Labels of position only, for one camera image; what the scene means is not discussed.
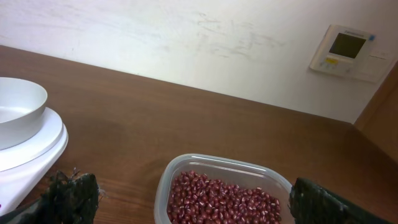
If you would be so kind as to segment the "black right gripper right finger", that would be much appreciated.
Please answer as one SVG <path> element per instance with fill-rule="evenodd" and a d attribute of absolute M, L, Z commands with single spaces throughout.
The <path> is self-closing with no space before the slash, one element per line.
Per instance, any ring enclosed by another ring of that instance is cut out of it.
<path fill-rule="evenodd" d="M 301 177 L 291 188 L 289 209 L 295 224 L 391 224 Z"/>

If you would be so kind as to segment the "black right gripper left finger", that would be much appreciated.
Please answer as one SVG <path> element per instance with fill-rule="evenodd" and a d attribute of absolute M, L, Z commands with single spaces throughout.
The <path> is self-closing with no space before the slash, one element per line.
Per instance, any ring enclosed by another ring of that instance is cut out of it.
<path fill-rule="evenodd" d="M 99 201 L 94 174 L 58 171 L 37 200 L 1 216 L 1 224 L 93 224 Z"/>

